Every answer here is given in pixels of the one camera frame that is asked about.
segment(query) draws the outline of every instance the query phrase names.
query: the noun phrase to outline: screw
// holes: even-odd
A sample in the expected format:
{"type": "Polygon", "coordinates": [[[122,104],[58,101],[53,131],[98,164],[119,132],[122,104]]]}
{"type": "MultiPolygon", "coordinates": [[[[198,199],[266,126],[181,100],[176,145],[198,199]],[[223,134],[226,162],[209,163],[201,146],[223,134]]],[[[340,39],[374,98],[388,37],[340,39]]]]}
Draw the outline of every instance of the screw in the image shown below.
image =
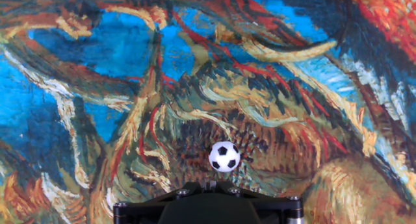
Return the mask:
{"type": "Polygon", "coordinates": [[[288,199],[290,199],[290,200],[292,200],[292,201],[297,201],[297,200],[299,200],[300,199],[300,197],[298,197],[298,196],[289,196],[289,197],[287,197],[288,199]]]}
{"type": "Polygon", "coordinates": [[[241,190],[240,188],[236,188],[236,187],[228,188],[228,192],[232,194],[240,193],[240,190],[241,190]]]}
{"type": "Polygon", "coordinates": [[[176,194],[178,195],[186,195],[189,193],[188,189],[179,189],[178,191],[176,191],[176,194]]]}
{"type": "Polygon", "coordinates": [[[126,207],[130,202],[129,201],[120,201],[115,204],[117,207],[126,207]]]}

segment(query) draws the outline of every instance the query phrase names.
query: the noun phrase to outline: painted backdrop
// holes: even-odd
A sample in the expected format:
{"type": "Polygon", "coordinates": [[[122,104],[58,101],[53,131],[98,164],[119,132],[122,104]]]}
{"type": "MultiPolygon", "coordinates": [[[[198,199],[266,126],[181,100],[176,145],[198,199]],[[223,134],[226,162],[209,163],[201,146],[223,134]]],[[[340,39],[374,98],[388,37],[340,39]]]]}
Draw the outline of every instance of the painted backdrop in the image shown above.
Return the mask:
{"type": "Polygon", "coordinates": [[[205,179],[416,223],[415,1],[0,0],[0,223],[111,223],[205,179]]]}

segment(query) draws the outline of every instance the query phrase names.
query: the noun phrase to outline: painting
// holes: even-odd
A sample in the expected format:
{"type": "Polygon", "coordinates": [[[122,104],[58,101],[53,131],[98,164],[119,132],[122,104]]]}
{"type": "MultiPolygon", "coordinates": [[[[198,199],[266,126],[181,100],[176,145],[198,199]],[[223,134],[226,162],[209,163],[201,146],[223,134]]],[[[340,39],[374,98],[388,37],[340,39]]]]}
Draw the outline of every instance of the painting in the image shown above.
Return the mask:
{"type": "Polygon", "coordinates": [[[416,0],[0,0],[0,100],[0,223],[214,179],[416,223],[416,0]]]}

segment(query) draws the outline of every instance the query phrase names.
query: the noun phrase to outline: black and white ball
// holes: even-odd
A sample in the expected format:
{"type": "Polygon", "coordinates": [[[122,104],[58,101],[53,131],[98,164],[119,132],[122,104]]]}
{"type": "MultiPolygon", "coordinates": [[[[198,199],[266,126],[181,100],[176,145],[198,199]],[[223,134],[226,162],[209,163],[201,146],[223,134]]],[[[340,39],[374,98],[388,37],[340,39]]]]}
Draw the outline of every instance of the black and white ball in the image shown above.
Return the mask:
{"type": "Polygon", "coordinates": [[[209,153],[209,163],[219,172],[230,172],[240,163],[240,153],[231,142],[217,142],[209,153]]]}

